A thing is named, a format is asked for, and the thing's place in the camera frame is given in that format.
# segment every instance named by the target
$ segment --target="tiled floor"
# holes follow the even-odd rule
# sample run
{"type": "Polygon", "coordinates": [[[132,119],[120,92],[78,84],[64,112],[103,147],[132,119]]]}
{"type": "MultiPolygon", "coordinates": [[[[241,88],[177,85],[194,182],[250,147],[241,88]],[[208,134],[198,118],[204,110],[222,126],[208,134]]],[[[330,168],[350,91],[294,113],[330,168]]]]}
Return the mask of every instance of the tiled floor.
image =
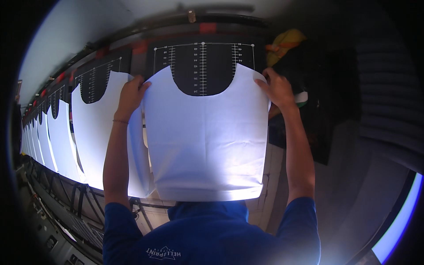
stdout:
{"type": "Polygon", "coordinates": [[[284,149],[267,144],[261,195],[259,198],[246,200],[249,223],[259,226],[264,231],[268,225],[277,192],[283,154],[284,149]]]}

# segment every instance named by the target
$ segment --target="person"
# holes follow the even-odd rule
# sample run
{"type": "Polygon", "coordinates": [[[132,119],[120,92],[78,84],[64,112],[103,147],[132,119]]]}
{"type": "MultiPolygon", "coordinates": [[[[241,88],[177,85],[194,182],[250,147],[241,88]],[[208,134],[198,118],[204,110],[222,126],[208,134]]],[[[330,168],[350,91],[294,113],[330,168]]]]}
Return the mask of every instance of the person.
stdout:
{"type": "Polygon", "coordinates": [[[299,109],[285,77],[272,68],[263,75],[268,83],[255,82],[280,108],[287,137],[289,196],[276,236],[247,222],[244,201],[178,202],[170,222],[142,235],[128,202],[127,124],[151,84],[136,76],[122,88],[103,168],[105,265],[319,263],[315,171],[299,109]]]}

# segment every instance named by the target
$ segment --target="ruler scale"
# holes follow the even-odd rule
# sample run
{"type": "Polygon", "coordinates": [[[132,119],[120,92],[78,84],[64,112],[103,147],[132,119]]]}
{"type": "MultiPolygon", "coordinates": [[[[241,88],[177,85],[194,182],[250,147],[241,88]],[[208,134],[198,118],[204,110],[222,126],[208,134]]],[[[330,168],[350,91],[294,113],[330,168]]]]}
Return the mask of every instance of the ruler scale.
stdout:
{"type": "Polygon", "coordinates": [[[164,39],[149,44],[146,68],[149,77],[169,66],[182,92],[208,96],[230,85],[237,64],[262,71],[266,66],[263,40],[233,35],[164,39]]]}
{"type": "Polygon", "coordinates": [[[118,50],[81,66],[74,74],[73,88],[80,85],[81,97],[85,103],[99,101],[106,91],[110,71],[130,72],[131,54],[131,49],[118,50]]]}

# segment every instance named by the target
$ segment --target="metal frame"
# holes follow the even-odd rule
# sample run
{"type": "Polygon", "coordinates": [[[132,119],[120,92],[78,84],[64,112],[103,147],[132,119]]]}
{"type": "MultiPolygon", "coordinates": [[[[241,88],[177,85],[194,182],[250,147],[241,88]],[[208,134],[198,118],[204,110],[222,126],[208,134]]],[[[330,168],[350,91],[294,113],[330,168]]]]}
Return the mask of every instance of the metal frame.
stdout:
{"type": "MultiPolygon", "coordinates": [[[[217,10],[222,8],[223,8],[222,5],[220,6],[210,5],[210,6],[194,7],[194,8],[191,8],[191,10],[196,11],[195,23],[197,24],[199,23],[239,24],[239,25],[252,26],[252,27],[258,27],[258,28],[269,28],[271,26],[269,21],[264,20],[262,18],[258,18],[258,17],[251,17],[251,16],[238,15],[238,14],[207,13],[208,10],[217,10]]],[[[244,11],[254,10],[254,8],[249,5],[229,4],[229,5],[226,5],[225,8],[226,10],[229,10],[229,9],[244,10],[244,11]]],[[[87,43],[87,45],[84,46],[82,51],[77,53],[77,55],[75,55],[72,59],[70,59],[67,63],[65,63],[58,71],[56,71],[56,73],[52,75],[52,79],[54,80],[57,77],[59,77],[59,75],[64,73],[66,70],[68,70],[75,63],[82,60],[87,55],[103,47],[106,47],[117,40],[124,39],[131,35],[143,33],[146,31],[152,31],[159,28],[176,26],[176,25],[189,25],[189,24],[194,24],[194,23],[191,23],[189,21],[187,14],[181,14],[181,12],[173,13],[173,14],[172,13],[162,14],[161,16],[157,16],[153,19],[149,18],[146,20],[139,21],[137,24],[129,26],[122,30],[119,30],[118,32],[115,32],[114,34],[110,36],[100,39],[94,44],[87,43]]],[[[53,82],[52,80],[48,80],[46,84],[38,91],[38,94],[40,94],[43,90],[47,89],[52,82],[53,82]]],[[[31,114],[25,112],[24,120],[28,116],[31,116],[31,114]]]]}

